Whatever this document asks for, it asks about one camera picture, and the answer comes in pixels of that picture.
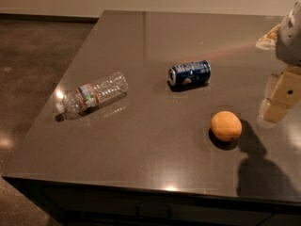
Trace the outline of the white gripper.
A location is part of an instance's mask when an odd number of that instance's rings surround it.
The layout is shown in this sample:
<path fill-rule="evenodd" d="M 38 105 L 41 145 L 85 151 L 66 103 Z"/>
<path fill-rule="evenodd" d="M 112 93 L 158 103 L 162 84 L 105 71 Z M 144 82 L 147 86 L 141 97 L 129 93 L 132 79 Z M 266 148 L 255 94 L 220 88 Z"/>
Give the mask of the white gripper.
<path fill-rule="evenodd" d="M 255 46 L 262 50 L 276 49 L 277 58 L 290 64 L 281 74 L 269 77 L 259 110 L 261 121 L 278 123 L 301 100 L 301 0 Z"/>

